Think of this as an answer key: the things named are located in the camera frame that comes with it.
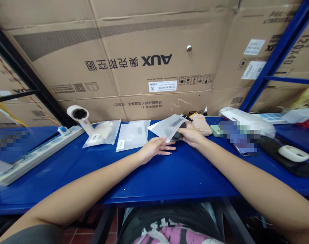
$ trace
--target person's arm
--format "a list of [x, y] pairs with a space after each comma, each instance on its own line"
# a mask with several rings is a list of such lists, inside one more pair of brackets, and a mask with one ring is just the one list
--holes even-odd
[[206, 139], [191, 124], [178, 130], [291, 243], [309, 243], [309, 201], [269, 173]]
[[152, 138], [137, 153], [89, 173], [58, 189], [15, 222], [0, 237], [0, 242], [35, 225], [52, 224], [58, 227], [69, 225], [137, 167], [146, 164], [155, 155], [170, 155], [170, 152], [163, 150], [175, 150], [175, 147], [167, 146], [175, 142], [167, 144], [164, 141], [165, 137]]

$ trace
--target plastic bag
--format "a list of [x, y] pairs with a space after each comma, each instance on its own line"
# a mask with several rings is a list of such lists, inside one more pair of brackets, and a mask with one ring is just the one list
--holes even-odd
[[144, 121], [122, 124], [116, 152], [143, 147], [148, 142]]
[[247, 130], [257, 131], [262, 136], [267, 136], [271, 139], [275, 137], [276, 130], [274, 125], [242, 110], [224, 107], [220, 109], [218, 116], [227, 120], [237, 121], [238, 126], [245, 126]]
[[82, 148], [101, 144], [115, 144], [121, 120], [99, 122], [93, 135], [89, 136]]
[[150, 126], [151, 120], [131, 120], [131, 121], [129, 122], [129, 124], [137, 123], [137, 122], [140, 122], [140, 121], [143, 121], [143, 122], [144, 122], [145, 131], [146, 131], [147, 137], [148, 137], [148, 134], [149, 134], [149, 129], [148, 129], [148, 127]]
[[188, 120], [181, 117], [180, 115], [174, 114], [169, 118], [161, 120], [153, 125], [150, 125], [148, 129], [159, 137], [166, 136], [167, 139], [165, 141], [166, 143], [169, 143], [174, 134], [177, 132], [178, 128], [185, 121]]

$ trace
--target green object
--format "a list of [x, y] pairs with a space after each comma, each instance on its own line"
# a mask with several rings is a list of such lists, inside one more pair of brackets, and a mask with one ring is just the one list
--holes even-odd
[[213, 130], [213, 136], [220, 137], [220, 126], [219, 125], [211, 125], [210, 128]]

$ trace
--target left hand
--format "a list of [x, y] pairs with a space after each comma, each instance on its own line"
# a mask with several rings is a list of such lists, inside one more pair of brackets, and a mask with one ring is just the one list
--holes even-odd
[[163, 151], [163, 150], [176, 150], [175, 147], [171, 147], [168, 145], [175, 144], [175, 141], [170, 141], [169, 143], [165, 143], [166, 137], [154, 137], [145, 144], [137, 154], [140, 156], [142, 164], [146, 164], [156, 155], [170, 155], [171, 152]]

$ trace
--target beige fabric item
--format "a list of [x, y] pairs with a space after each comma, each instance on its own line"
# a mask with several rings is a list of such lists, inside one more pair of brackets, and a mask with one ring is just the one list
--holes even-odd
[[213, 133], [209, 124], [206, 122], [204, 115], [194, 113], [189, 116], [193, 120], [193, 124], [204, 136], [209, 136]]

